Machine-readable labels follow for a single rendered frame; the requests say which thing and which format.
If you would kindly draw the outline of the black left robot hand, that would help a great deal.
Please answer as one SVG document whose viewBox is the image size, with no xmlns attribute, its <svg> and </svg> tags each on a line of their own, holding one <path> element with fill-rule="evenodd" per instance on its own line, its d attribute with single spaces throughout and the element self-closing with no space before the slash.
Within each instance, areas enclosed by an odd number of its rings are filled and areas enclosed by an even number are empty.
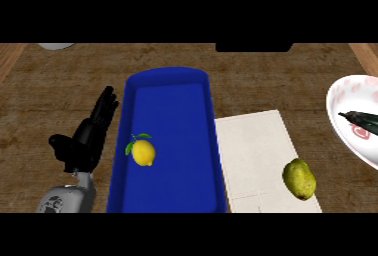
<svg viewBox="0 0 378 256">
<path fill-rule="evenodd" d="M 55 134 L 49 144 L 55 150 L 55 157 L 64 162 L 67 173 L 92 173 L 101 160 L 107 132 L 119 107 L 114 87 L 107 86 L 98 98 L 91 117 L 86 118 L 71 137 Z"/>
</svg>

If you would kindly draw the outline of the white placemat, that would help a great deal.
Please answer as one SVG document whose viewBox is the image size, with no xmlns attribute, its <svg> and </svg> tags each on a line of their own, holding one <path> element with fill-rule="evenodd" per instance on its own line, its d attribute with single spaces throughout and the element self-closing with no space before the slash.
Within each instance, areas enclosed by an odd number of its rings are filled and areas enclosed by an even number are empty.
<svg viewBox="0 0 378 256">
<path fill-rule="evenodd" d="M 216 120 L 222 169 L 232 213 L 321 213 L 317 196 L 306 201 L 283 180 L 299 157 L 278 110 Z"/>
</svg>

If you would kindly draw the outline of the white bowl with pink print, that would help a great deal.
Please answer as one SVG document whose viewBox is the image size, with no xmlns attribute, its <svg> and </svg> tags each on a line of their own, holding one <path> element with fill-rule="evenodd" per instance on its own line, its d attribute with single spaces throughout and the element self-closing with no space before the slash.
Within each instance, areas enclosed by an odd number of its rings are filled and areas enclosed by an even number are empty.
<svg viewBox="0 0 378 256">
<path fill-rule="evenodd" d="M 378 77 L 345 76 L 327 93 L 327 113 L 339 139 L 362 161 L 378 170 L 378 135 L 342 116 L 350 111 L 378 115 Z"/>
</svg>

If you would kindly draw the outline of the dark eggplant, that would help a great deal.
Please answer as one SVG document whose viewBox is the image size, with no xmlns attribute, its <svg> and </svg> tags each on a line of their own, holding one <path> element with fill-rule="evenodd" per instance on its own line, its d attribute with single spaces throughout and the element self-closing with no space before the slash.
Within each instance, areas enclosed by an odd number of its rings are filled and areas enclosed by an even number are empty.
<svg viewBox="0 0 378 256">
<path fill-rule="evenodd" d="M 352 124 L 378 136 L 378 115 L 358 111 L 339 113 L 339 115 L 343 116 Z"/>
</svg>

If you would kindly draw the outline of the yellow lemon with leaves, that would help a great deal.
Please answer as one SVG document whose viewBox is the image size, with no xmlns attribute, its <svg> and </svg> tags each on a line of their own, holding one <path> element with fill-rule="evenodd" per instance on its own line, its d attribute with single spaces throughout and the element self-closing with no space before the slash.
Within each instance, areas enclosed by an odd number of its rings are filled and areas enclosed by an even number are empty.
<svg viewBox="0 0 378 256">
<path fill-rule="evenodd" d="M 153 136 L 147 133 L 132 136 L 125 154 L 133 157 L 136 164 L 142 167 L 148 167 L 154 164 L 157 151 L 150 139 Z"/>
</svg>

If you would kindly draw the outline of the blue rectangular tray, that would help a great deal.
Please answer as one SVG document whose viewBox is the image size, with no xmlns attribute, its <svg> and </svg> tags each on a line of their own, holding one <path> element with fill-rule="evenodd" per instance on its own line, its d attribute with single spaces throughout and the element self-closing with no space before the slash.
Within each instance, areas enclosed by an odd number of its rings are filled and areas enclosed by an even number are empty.
<svg viewBox="0 0 378 256">
<path fill-rule="evenodd" d="M 128 144 L 142 133 L 157 150 L 150 167 L 126 154 Z M 157 68 L 126 81 L 107 210 L 228 210 L 210 79 L 200 69 Z"/>
</svg>

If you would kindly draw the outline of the grey round object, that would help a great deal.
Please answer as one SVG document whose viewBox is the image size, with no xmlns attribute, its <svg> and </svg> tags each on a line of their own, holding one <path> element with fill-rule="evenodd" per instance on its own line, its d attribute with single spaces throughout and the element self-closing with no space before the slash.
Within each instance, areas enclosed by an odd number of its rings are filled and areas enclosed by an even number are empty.
<svg viewBox="0 0 378 256">
<path fill-rule="evenodd" d="M 71 47 L 76 43 L 39 43 L 40 47 L 46 50 L 63 50 Z"/>
</svg>

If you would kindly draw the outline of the black appliance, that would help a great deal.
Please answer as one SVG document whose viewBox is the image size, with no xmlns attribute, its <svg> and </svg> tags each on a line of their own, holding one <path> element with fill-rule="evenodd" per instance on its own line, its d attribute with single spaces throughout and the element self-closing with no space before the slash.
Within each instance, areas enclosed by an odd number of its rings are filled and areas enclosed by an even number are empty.
<svg viewBox="0 0 378 256">
<path fill-rule="evenodd" d="M 216 50 L 219 52 L 288 52 L 293 44 L 232 44 L 218 43 Z"/>
</svg>

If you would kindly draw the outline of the green pear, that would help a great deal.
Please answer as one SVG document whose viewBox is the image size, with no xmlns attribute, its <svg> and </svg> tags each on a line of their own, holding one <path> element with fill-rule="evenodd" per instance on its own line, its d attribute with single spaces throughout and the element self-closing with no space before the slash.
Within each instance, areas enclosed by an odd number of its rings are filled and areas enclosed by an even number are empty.
<svg viewBox="0 0 378 256">
<path fill-rule="evenodd" d="M 317 191 L 317 178 L 308 163 L 300 158 L 286 165 L 283 179 L 294 197 L 302 201 L 309 200 Z"/>
</svg>

